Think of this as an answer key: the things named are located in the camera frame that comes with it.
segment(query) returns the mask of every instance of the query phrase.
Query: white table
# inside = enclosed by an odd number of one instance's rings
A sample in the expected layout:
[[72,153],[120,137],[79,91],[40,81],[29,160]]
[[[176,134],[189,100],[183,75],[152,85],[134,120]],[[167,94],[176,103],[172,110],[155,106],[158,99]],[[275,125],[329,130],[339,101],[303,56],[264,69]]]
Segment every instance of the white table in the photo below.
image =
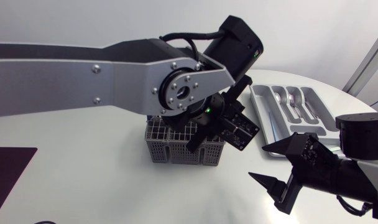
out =
[[[254,84],[306,85],[333,115],[374,110],[341,90],[289,73],[251,70]],[[256,124],[250,91],[239,100]],[[0,223],[378,223],[355,217],[334,195],[302,188],[279,212],[247,173],[287,181],[291,165],[270,157],[260,132],[244,151],[226,144],[217,167],[154,164],[145,119],[112,106],[0,118],[0,146],[38,151],[0,209]],[[362,203],[354,202],[360,208]]]

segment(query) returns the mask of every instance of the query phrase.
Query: silverware organizer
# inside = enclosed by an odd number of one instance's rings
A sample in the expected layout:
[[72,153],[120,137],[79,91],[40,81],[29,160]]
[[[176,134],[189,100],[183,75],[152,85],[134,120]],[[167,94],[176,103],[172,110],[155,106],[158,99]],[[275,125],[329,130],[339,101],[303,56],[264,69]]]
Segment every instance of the silverware organizer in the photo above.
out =
[[339,146],[335,118],[313,88],[253,85],[250,89],[267,144],[297,132],[317,133],[325,146]]

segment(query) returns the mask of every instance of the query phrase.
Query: screw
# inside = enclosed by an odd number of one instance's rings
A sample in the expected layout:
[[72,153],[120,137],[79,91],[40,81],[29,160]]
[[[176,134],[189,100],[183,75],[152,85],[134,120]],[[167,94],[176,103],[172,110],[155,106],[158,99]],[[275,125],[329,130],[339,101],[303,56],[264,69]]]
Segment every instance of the screw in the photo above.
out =
[[177,69],[177,63],[176,62],[172,62],[171,69],[173,69],[173,70]]
[[93,100],[93,102],[94,102],[94,104],[98,105],[98,104],[102,103],[102,100],[99,97],[95,97],[94,100]]
[[157,88],[153,88],[152,93],[153,93],[154,95],[156,95],[158,92],[159,92],[159,91],[158,91]]
[[95,74],[101,73],[101,67],[99,65],[92,66],[92,72]]

